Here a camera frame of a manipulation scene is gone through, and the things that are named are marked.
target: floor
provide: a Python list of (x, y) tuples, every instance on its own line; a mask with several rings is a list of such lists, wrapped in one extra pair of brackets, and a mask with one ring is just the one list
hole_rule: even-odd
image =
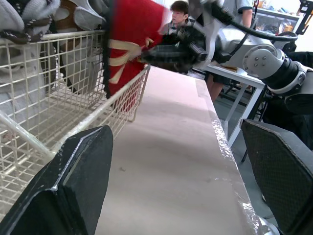
[[(203, 76), (198, 75), (198, 74), (190, 73), (188, 75), (195, 77), (197, 79), (204, 79)], [(236, 98), (236, 92), (231, 91), (229, 95)], [(244, 96), (242, 102), (247, 102), (248, 98), (249, 97)], [(231, 106), (232, 106), (232, 102), (230, 100), (227, 100), (225, 98), (220, 98), (220, 97), (218, 97), (218, 99), (214, 103), (216, 113), (218, 114), (221, 120), (226, 119)], [(238, 105), (236, 111), (234, 112), (232, 119), (228, 123), (229, 135), (231, 134), (234, 127), (236, 126), (243, 111), (244, 111), (244, 106)], [(240, 171), (240, 174), (242, 176), (242, 179), (248, 191), (252, 206), (254, 207), (254, 210), (257, 213), (257, 215), (260, 217), (271, 216), (272, 215), (271, 210), (262, 200), (262, 193), (255, 181), (249, 157), (247, 157), (247, 160), (243, 164), (241, 163), (241, 159), (243, 158), (245, 151), (246, 151), (245, 141), (244, 141), (243, 135), (240, 134), (232, 146), (232, 152), (237, 162), (238, 169)], [(268, 221), (277, 226), (277, 222), (275, 218), (268, 219)]]

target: black cable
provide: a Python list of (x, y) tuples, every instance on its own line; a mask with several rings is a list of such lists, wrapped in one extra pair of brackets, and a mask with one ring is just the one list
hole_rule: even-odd
[(294, 37), (280, 37), (280, 36), (274, 36), (274, 35), (269, 35), (267, 33), (264, 32), (259, 32), (256, 30), (253, 30), (251, 28), (245, 27), (240, 23), (237, 23), (235, 21), (231, 21), (230, 24), (234, 27), (236, 27), (237, 29), (246, 32), (252, 36), (258, 37), (258, 38), (263, 38), (263, 39), (267, 39), (270, 41), (276, 41), (276, 42), (295, 42), (298, 39), (298, 36), (294, 36)]
[(254, 29), (245, 27), (242, 24), (235, 22), (233, 20), (234, 17), (227, 10), (225, 10), (225, 8), (220, 6), (217, 1), (213, 3), (206, 2), (203, 6), (210, 15), (212, 15), (214, 18), (219, 20), (221, 23), (225, 25), (232, 25), (236, 27), (237, 29), (239, 29), (240, 31), (248, 33), (252, 36), (267, 39), (270, 41), (277, 41), (277, 42), (294, 42), (298, 39), (298, 36), (296, 37), (273, 36), (264, 32), (259, 32)]
[[(256, 17), (256, 15), (254, 16), (254, 22), (251, 25), (251, 28), (254, 28), (256, 26), (256, 23), (258, 22), (258, 18)], [(245, 43), (246, 39), (248, 38), (249, 34), (246, 33), (244, 38), (242, 38), (242, 40), (240, 41), (240, 43), (235, 47), (235, 49), (230, 53), (230, 56), (233, 56), (240, 48), (241, 46)]]

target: white table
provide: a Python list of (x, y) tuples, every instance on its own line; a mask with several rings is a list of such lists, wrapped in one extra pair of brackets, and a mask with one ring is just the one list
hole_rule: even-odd
[(151, 68), (96, 235), (263, 235), (203, 80)]
[(249, 116), (249, 114), (250, 114), (251, 110), (253, 109), (255, 103), (257, 102), (257, 100), (258, 100), (258, 98), (259, 98), (259, 96), (260, 96), (260, 94), (261, 94), (265, 84), (261, 80), (255, 78), (255, 77), (247, 75), (247, 73), (245, 71), (243, 71), (242, 69), (238, 69), (237, 72), (233, 72), (233, 71), (230, 71), (230, 70), (218, 67), (218, 66), (209, 65), (204, 70), (208, 71), (208, 72), (211, 72), (211, 73), (215, 73), (217, 75), (221, 75), (221, 76), (233, 79), (233, 80), (238, 81), (238, 82), (243, 84), (243, 86), (240, 89), (239, 94), (238, 94), (234, 104), (232, 105), (232, 107), (231, 107), (231, 109), (230, 109), (230, 111), (229, 111), (229, 113), (227, 115), (227, 118), (225, 120), (225, 126), (226, 126), (225, 133), (226, 133), (226, 136), (228, 136), (227, 135), (228, 122), (231, 119), (232, 115), (234, 114), (234, 111), (236, 110), (236, 107), (238, 106), (239, 101), (243, 97), (246, 88), (248, 86), (252, 86), (252, 87), (256, 88), (255, 91), (253, 92), (252, 97), (251, 97), (249, 103), (247, 104), (247, 106), (246, 106), (242, 116), (240, 117), (239, 121), (237, 122), (237, 124), (235, 126), (235, 129), (233, 130), (233, 132), (231, 133), (231, 135), (229, 137), (228, 144), (230, 146), (232, 146), (233, 143), (235, 142), (236, 138), (239, 135), (241, 120), (245, 119), (245, 118), (247, 118)]

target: shoe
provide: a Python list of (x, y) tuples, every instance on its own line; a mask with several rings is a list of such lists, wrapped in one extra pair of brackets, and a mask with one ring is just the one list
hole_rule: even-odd
[[(55, 16), (58, 33), (91, 31), (104, 22), (88, 0), (61, 0)], [(60, 42), (60, 52), (67, 52), (60, 56), (63, 78), (73, 93), (87, 94), (95, 88), (100, 70), (97, 61), (101, 52), (95, 49), (98, 46), (86, 37), (69, 39), (67, 45)]]
[[(59, 3), (0, 0), (0, 21), (9, 22), (0, 25), (1, 37), (17, 44), (40, 40)], [(38, 124), (36, 114), (44, 108), (45, 81), (39, 59), (37, 44), (0, 47), (0, 109), (26, 130)], [(7, 127), (1, 125), (0, 131), (4, 130)]]

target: wire basket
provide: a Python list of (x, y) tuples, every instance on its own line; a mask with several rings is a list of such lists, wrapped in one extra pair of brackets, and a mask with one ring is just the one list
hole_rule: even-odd
[(0, 39), (0, 221), (64, 141), (135, 119), (150, 67), (106, 99), (104, 32), (45, 35), (23, 46)]

